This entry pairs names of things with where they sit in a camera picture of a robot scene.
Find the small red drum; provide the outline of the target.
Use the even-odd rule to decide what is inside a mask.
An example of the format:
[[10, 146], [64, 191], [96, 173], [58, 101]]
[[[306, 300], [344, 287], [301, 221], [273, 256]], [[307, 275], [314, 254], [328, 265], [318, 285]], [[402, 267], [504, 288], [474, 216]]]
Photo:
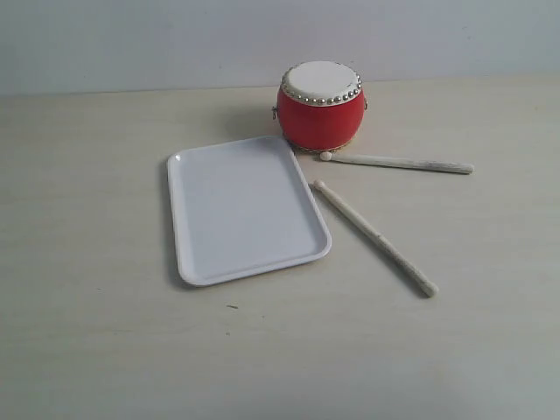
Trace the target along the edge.
[[350, 66], [307, 61], [283, 74], [272, 115], [289, 143], [322, 152], [350, 143], [367, 107], [361, 77]]

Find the white rectangular plastic tray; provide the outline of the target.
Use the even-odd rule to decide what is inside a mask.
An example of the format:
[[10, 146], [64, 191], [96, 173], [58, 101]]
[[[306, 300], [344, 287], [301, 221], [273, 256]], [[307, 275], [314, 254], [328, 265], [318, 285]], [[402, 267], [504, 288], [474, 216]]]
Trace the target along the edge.
[[207, 287], [311, 263], [332, 237], [280, 136], [176, 152], [167, 179], [178, 273]]

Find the white wooden drumstick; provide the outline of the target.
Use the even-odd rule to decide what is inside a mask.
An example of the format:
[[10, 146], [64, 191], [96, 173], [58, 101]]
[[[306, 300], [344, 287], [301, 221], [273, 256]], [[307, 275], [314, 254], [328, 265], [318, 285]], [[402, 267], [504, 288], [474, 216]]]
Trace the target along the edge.
[[401, 157], [379, 157], [369, 155], [352, 155], [323, 151], [319, 154], [323, 162], [336, 162], [349, 165], [379, 166], [415, 171], [444, 172], [469, 175], [474, 171], [472, 164], [448, 163], [433, 160], [415, 160]]
[[375, 229], [333, 189], [328, 187], [323, 180], [316, 179], [312, 186], [349, 222], [358, 228], [405, 276], [414, 282], [427, 298], [433, 298], [438, 294], [439, 288], [419, 268], [408, 261], [383, 234]]

